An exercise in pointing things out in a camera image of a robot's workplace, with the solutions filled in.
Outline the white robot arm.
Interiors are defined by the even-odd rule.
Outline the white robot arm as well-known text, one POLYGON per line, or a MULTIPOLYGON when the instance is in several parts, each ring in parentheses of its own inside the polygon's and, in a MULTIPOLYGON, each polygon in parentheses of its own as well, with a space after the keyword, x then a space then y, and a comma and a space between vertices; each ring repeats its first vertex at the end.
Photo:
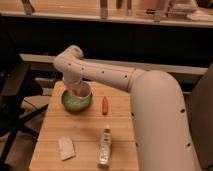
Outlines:
POLYGON ((54 67, 73 95, 82 91, 84 78, 130 94, 140 171, 196 171, 186 105, 173 76, 159 70, 88 62, 75 45, 54 59, 54 67))

